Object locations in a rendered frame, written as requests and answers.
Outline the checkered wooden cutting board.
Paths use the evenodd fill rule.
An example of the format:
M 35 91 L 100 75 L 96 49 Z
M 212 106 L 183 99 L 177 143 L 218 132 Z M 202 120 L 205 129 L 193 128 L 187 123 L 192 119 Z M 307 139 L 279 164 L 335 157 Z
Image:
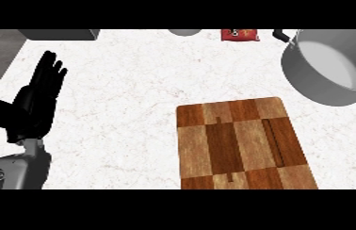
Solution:
M 183 189 L 317 187 L 276 97 L 177 107 Z

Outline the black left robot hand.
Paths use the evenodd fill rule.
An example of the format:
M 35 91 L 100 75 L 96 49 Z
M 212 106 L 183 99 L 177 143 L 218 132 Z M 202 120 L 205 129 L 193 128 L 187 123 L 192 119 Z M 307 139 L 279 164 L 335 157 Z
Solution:
M 57 55 L 45 51 L 31 82 L 20 88 L 11 103 L 0 100 L 0 127 L 7 132 L 7 143 L 41 139 L 47 135 L 66 72 Z

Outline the grey round object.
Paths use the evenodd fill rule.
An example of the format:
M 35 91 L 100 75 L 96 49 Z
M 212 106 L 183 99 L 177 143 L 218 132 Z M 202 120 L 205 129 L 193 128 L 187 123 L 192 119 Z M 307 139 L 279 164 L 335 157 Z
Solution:
M 168 29 L 168 31 L 181 37 L 189 37 L 196 35 L 202 30 L 200 29 Z

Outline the dark grey box appliance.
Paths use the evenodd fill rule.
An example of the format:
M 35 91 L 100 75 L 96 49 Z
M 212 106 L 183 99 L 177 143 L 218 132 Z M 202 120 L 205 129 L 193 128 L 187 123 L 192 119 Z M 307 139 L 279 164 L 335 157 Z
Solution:
M 99 29 L 19 29 L 32 41 L 94 41 Z

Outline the red snack bag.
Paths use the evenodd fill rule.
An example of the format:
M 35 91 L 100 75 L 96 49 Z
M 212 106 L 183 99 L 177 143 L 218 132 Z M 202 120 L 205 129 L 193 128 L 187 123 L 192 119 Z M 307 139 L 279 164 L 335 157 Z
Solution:
M 223 29 L 223 41 L 260 41 L 255 29 Z

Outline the grey metal pot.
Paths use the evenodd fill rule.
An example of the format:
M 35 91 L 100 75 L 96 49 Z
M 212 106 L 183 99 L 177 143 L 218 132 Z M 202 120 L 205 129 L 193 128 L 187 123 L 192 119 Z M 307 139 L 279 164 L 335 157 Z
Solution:
M 280 67 L 298 93 L 313 102 L 344 107 L 356 104 L 356 29 L 299 29 L 289 37 Z

